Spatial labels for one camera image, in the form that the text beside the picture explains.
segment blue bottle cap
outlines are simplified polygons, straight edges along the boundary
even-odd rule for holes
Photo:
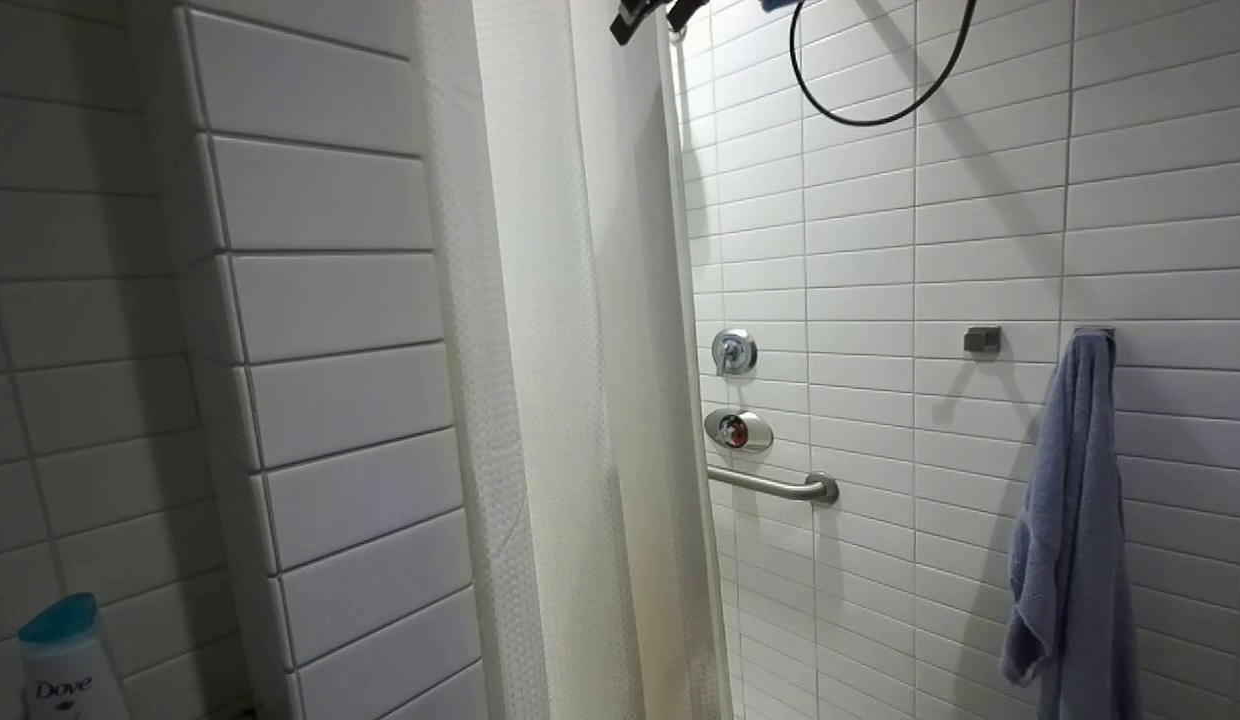
[[[50,648],[50,643],[82,639],[95,631],[95,615],[101,607],[94,591],[66,597],[22,629],[22,643]]]

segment blue towel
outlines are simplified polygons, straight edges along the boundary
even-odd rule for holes
[[[1013,684],[1042,720],[1136,720],[1123,487],[1114,454],[1114,332],[1084,328],[1042,414],[1036,471],[1013,545]]]

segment black shower hose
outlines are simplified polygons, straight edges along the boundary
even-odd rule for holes
[[[895,121],[913,116],[917,109],[925,109],[925,104],[946,90],[946,82],[952,75],[958,59],[966,58],[970,35],[974,35],[974,20],[977,20],[977,0],[970,0],[966,23],[961,23],[961,32],[958,32],[958,44],[952,44],[952,58],[949,58],[946,72],[939,72],[939,75],[931,82],[931,90],[920,93],[907,109],[900,109],[900,113],[892,113],[892,116],[840,116],[840,113],[831,113],[830,104],[820,104],[820,96],[813,93],[813,83],[809,83],[809,75],[804,75],[804,65],[797,59],[797,35],[801,35],[804,9],[809,9],[809,0],[797,0],[791,20],[787,20],[787,67],[791,67],[791,82],[797,82],[797,90],[809,96],[809,104],[813,104],[820,116],[830,116],[830,121],[838,121],[838,125],[847,125],[847,129],[895,125]]]

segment chrome grab bar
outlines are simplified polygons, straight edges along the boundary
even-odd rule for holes
[[[840,500],[838,479],[831,478],[818,478],[818,471],[804,486],[779,486],[779,479],[760,479],[760,478],[739,478],[739,471],[712,469],[708,479],[754,487],[754,493],[765,493],[765,496],[785,496],[785,500],[813,500],[813,504],[838,504]]]

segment shower knob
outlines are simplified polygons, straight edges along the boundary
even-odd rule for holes
[[[708,414],[705,437],[718,448],[743,448],[743,454],[765,454],[777,443],[773,426],[765,426],[757,414]]]
[[[749,328],[725,328],[712,336],[712,367],[719,378],[743,378],[757,367],[757,341]]]

